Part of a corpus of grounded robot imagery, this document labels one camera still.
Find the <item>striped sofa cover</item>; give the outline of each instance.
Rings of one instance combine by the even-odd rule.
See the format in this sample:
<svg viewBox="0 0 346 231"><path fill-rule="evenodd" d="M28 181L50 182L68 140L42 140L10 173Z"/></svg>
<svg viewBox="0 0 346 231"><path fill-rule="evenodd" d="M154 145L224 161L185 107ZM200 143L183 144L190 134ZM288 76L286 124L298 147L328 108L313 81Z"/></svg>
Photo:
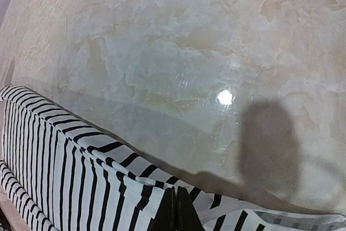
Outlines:
<svg viewBox="0 0 346 231"><path fill-rule="evenodd" d="M150 230L173 187L187 189L204 230L346 230L343 215L207 194L26 87L3 88L0 101L1 185L32 230Z"/></svg>

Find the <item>marble pattern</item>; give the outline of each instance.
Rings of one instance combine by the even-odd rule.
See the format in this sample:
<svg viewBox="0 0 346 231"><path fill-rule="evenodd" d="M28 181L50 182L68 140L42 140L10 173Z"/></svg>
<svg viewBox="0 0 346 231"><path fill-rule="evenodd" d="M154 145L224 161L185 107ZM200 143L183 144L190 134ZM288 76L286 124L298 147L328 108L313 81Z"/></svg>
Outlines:
<svg viewBox="0 0 346 231"><path fill-rule="evenodd" d="M346 209L346 0L12 0L31 87L209 192Z"/></svg>

